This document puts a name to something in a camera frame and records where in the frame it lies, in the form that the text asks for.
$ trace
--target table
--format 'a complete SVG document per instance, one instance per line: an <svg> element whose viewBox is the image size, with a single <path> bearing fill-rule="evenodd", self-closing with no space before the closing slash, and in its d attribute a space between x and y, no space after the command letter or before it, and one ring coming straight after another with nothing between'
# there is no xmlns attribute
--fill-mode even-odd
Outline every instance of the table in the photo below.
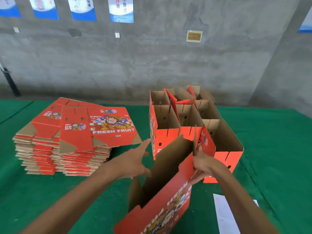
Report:
<svg viewBox="0 0 312 234"><path fill-rule="evenodd" d="M14 134L51 101L0 100L0 226L15 233L84 177L26 175L15 157ZM126 106L142 139L150 136L148 106ZM218 107L244 145L234 175L281 233L312 233L310 196L312 121L295 110ZM135 147L113 149L112 156ZM143 164L153 165L151 146ZM113 233L127 214L130 179L109 187L83 214L70 233ZM193 186L190 206L172 233L219 233L213 193L218 184Z"/></svg>

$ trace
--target concrete wall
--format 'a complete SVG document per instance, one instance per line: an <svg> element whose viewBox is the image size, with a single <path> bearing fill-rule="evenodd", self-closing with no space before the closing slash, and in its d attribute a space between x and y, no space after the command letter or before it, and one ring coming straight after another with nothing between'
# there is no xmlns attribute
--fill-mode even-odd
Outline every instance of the concrete wall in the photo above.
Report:
<svg viewBox="0 0 312 234"><path fill-rule="evenodd" d="M72 20L67 0L55 0L60 20L35 19L29 0L15 1L23 18L0 18L0 51L24 95L146 100L150 89L195 84L240 106L299 2L134 0L135 23L125 24L110 22L107 0L94 0L96 22ZM186 43L187 30L204 31L202 42Z"/></svg>
<svg viewBox="0 0 312 234"><path fill-rule="evenodd" d="M312 0L301 0L250 102L312 117L312 35L297 34Z"/></svg>

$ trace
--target black pole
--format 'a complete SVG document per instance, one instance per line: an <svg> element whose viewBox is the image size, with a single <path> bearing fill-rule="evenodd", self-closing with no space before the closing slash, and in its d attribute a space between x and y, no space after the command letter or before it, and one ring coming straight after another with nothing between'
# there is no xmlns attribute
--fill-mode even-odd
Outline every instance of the black pole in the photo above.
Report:
<svg viewBox="0 0 312 234"><path fill-rule="evenodd" d="M1 67L1 71L4 74L4 77L7 79L7 82L9 83L9 86L11 88L11 90L13 91L14 95L16 97L21 96L21 92L18 90L16 84L14 83L11 75L10 75L10 71L6 68L6 67Z"/></svg>

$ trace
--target poster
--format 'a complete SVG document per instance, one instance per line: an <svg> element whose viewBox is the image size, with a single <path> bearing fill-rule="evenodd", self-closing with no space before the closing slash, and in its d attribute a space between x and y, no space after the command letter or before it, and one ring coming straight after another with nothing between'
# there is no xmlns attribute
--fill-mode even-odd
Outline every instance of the poster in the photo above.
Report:
<svg viewBox="0 0 312 234"><path fill-rule="evenodd" d="M133 0L108 0L111 22L134 23Z"/></svg>
<svg viewBox="0 0 312 234"><path fill-rule="evenodd" d="M298 33L311 33L312 34L312 7L309 10L305 20L303 21Z"/></svg>
<svg viewBox="0 0 312 234"><path fill-rule="evenodd" d="M96 21L93 0L68 0L73 20Z"/></svg>
<svg viewBox="0 0 312 234"><path fill-rule="evenodd" d="M38 19L60 19L54 0L29 0Z"/></svg>
<svg viewBox="0 0 312 234"><path fill-rule="evenodd" d="M21 18L14 0L0 0L0 16Z"/></svg>

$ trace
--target person's right arm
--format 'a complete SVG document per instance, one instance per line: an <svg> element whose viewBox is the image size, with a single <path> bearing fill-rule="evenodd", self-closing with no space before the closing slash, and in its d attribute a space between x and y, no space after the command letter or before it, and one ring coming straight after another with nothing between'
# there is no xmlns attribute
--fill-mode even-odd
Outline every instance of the person's right arm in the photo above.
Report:
<svg viewBox="0 0 312 234"><path fill-rule="evenodd" d="M222 162L203 152L198 152L194 156L194 168L198 171L191 178L191 184L197 183L206 176L216 178L241 234L279 233Z"/></svg>

